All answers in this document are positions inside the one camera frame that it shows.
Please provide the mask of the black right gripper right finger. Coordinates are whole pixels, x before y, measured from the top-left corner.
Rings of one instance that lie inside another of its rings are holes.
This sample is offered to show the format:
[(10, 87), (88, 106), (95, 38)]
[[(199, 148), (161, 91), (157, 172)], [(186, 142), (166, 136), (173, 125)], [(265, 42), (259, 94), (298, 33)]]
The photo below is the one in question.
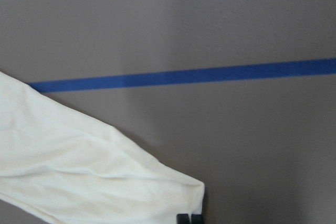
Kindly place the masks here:
[(191, 224), (204, 224), (204, 219), (202, 214), (192, 214), (191, 215)]

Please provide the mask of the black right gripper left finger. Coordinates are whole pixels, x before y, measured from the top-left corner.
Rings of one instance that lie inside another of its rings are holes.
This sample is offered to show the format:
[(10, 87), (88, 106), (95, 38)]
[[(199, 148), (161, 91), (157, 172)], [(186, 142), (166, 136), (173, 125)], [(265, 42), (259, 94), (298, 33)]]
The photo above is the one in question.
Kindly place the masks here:
[(189, 224), (189, 215), (188, 214), (177, 214), (176, 223), (177, 224)]

